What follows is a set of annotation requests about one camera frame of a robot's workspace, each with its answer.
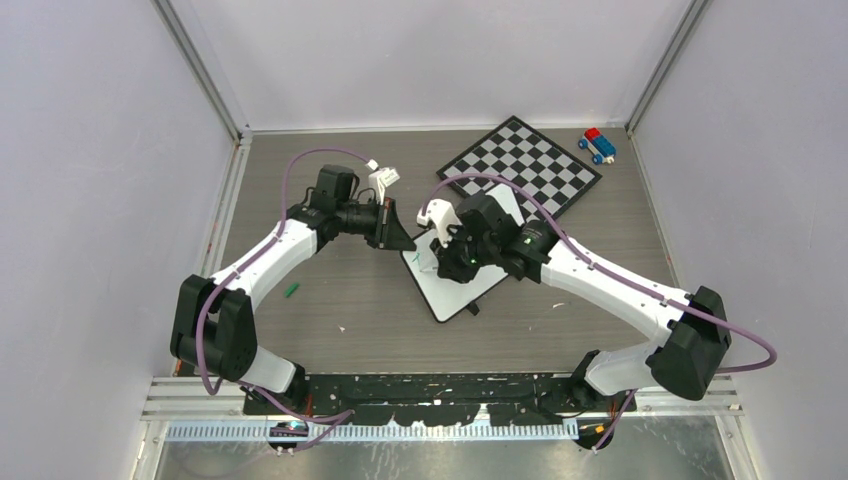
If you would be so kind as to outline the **small whiteboard with stand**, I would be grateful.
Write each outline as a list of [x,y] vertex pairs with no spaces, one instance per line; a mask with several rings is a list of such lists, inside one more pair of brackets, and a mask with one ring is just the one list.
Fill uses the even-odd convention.
[[436,321],[447,322],[464,310],[479,313],[477,301],[506,278],[538,281],[547,252],[556,243],[552,231],[540,220],[526,218],[519,195],[499,184],[453,205],[462,225],[452,231],[467,231],[475,237],[488,234],[494,243],[494,263],[483,266],[474,280],[460,284],[441,279],[436,272],[420,272],[420,266],[437,265],[429,245],[436,239],[433,229],[423,229],[414,238],[417,249],[403,252],[401,259]]

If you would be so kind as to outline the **green marker cap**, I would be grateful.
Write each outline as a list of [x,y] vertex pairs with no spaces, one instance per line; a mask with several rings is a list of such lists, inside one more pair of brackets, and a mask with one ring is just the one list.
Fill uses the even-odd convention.
[[292,295],[293,295],[293,294],[294,294],[294,293],[295,293],[295,292],[299,289],[299,287],[300,287],[300,284],[299,284],[299,283],[293,283],[293,284],[291,284],[291,285],[290,285],[290,286],[289,286],[289,287],[285,290],[285,292],[284,292],[284,296],[285,296],[286,298],[291,297],[291,296],[292,296]]

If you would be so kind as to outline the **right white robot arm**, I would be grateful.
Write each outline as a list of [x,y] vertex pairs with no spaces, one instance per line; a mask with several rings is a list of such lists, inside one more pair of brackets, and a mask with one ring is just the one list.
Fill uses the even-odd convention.
[[459,206],[434,199],[417,223],[436,233],[430,248],[442,279],[470,284],[483,268],[495,266],[517,280],[578,295],[646,337],[633,347],[584,356],[564,383],[576,408],[596,410],[621,392],[653,386],[698,401],[731,345],[728,329],[699,316],[725,317],[713,290],[690,294],[608,264],[576,241],[561,239],[546,221],[516,220],[489,194],[479,192]]

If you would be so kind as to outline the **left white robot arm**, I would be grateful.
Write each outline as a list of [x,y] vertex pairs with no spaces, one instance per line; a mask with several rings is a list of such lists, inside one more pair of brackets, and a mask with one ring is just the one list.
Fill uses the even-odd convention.
[[305,369],[258,343],[254,313],[296,266],[340,234],[359,235],[374,249],[412,251],[415,244],[399,221],[386,190],[398,181],[391,167],[369,164],[368,191],[360,201],[355,172],[323,166],[304,199],[248,253],[210,278],[191,275],[180,286],[170,340],[171,354],[209,375],[268,392],[280,412],[298,412],[307,398]]

